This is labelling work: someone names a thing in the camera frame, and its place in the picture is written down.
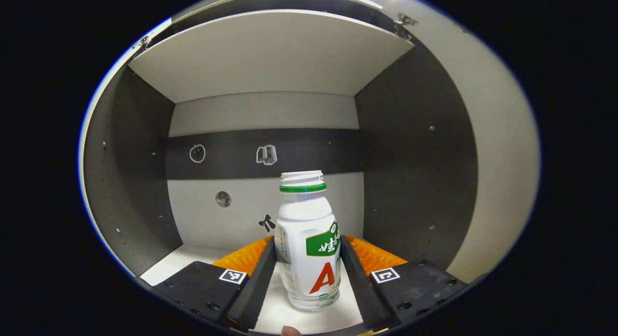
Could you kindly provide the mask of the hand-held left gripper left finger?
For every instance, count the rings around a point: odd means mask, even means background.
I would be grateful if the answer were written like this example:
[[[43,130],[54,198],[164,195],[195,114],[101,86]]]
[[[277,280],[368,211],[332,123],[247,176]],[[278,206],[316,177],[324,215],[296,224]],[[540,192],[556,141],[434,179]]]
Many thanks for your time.
[[[246,333],[257,326],[275,263],[272,237],[236,251],[182,244],[138,284],[208,333]]]

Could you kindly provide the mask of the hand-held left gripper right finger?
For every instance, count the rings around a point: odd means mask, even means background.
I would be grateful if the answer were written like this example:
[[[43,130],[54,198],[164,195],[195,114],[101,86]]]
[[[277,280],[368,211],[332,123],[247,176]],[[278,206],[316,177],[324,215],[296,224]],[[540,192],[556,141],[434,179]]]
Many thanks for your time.
[[[342,236],[340,248],[363,326],[372,332],[413,325],[468,287],[430,261],[406,261],[359,238]]]

